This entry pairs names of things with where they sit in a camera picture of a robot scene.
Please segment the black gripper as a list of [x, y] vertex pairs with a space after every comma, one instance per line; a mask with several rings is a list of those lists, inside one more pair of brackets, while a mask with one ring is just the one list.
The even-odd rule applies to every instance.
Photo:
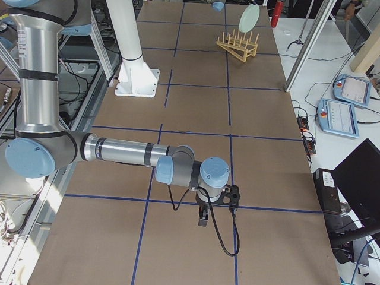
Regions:
[[[208, 224], [208, 219], [209, 219], [209, 215], [208, 215], [208, 209], [210, 208], [209, 207], [209, 203], [208, 203], [208, 201], [202, 200], [197, 195], [195, 196], [195, 199], [196, 199], [196, 202], [199, 205], [198, 226], [206, 227], [207, 224]], [[215, 200], [215, 201], [212, 201], [211, 204], [212, 205], [219, 205], [220, 202], [221, 202], [221, 197], [219, 199]]]

